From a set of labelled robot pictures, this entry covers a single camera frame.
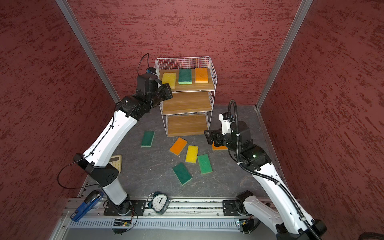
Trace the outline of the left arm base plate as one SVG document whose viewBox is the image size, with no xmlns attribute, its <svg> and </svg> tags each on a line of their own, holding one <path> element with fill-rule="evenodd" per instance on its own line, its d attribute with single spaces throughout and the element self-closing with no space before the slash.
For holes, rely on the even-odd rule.
<svg viewBox="0 0 384 240">
<path fill-rule="evenodd" d="M 145 200 L 125 200 L 120 205 L 115 205 L 110 200 L 104 203 L 104 216 L 142 216 L 146 208 Z"/>
</svg>

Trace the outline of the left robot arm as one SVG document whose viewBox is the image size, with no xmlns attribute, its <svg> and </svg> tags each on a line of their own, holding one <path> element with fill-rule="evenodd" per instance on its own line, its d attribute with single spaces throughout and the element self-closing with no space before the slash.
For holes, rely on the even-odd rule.
<svg viewBox="0 0 384 240">
<path fill-rule="evenodd" d="M 98 183 L 118 215 L 128 214 L 131 203 L 118 180 L 119 171 L 110 164 L 110 158 L 121 140 L 144 114 L 172 97 L 169 84 L 163 84 L 158 74 L 148 70 L 139 75 L 136 93 L 117 103 L 111 121 L 96 141 L 84 153 L 74 156 L 74 162 Z"/>
</svg>

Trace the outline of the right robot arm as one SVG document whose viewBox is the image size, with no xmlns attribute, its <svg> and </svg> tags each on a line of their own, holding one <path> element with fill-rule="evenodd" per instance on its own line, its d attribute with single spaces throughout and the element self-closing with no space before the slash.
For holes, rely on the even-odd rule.
<svg viewBox="0 0 384 240">
<path fill-rule="evenodd" d="M 240 213 L 256 217 L 278 240 L 319 240 L 327 231 L 321 220 L 315 220 L 295 199 L 280 178 L 266 152 L 253 143 L 245 122 L 222 121 L 219 130 L 206 130 L 209 145 L 225 146 L 232 151 L 237 165 L 251 174 L 263 187 L 275 208 L 262 203 L 249 191 L 237 196 Z"/>
</svg>

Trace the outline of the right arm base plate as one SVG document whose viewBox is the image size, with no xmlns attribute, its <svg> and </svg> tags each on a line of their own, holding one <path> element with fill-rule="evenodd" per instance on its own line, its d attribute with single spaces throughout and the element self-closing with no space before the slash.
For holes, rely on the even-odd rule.
<svg viewBox="0 0 384 240">
<path fill-rule="evenodd" d="M 246 211 L 246 202 L 241 200 L 223 200 L 223 212 L 224 216 L 239 216 L 239 217 L 249 217 L 256 216 L 260 217 L 260 213 L 253 212 L 249 213 Z"/>
</svg>

